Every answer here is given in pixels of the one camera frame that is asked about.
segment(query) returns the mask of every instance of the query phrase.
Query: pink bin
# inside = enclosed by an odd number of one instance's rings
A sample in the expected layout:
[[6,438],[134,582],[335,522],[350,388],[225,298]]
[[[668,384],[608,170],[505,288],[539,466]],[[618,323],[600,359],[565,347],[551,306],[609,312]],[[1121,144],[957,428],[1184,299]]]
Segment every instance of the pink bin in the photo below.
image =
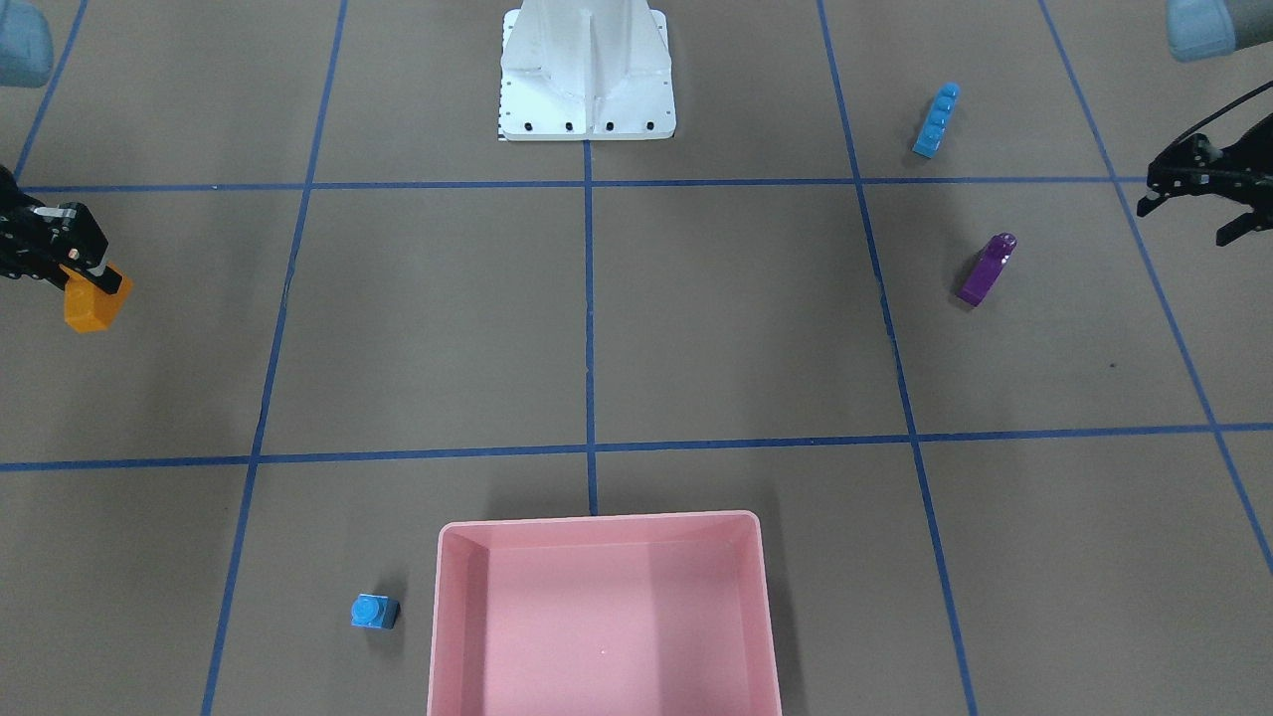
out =
[[780,716],[760,521],[456,522],[429,716]]

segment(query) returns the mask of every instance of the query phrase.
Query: orange block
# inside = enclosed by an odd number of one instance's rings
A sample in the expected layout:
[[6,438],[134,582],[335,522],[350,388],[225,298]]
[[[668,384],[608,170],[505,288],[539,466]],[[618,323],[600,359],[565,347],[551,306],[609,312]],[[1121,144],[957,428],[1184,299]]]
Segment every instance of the orange block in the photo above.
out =
[[[107,262],[107,266],[115,269],[113,264]],[[111,296],[75,271],[66,271],[66,275],[70,276],[62,304],[66,324],[79,333],[104,331],[111,327],[111,321],[120,313],[123,301],[132,292],[132,280],[123,276],[120,290]]]

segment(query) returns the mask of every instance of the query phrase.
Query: blue lego brick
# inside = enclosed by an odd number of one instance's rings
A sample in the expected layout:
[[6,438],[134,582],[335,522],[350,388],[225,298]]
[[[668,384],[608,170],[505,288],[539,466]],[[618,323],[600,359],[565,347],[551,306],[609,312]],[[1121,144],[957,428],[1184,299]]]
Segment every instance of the blue lego brick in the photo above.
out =
[[53,74],[53,37],[31,3],[0,0],[0,85],[43,87]]
[[376,594],[360,594],[349,608],[349,623],[364,629],[392,629],[397,620],[397,600]]
[[937,90],[937,97],[933,98],[933,106],[928,110],[928,120],[919,130],[919,139],[915,140],[911,152],[929,159],[937,154],[937,148],[942,145],[942,138],[946,136],[946,125],[950,122],[951,112],[955,111],[957,103],[959,85],[953,82],[943,84]]

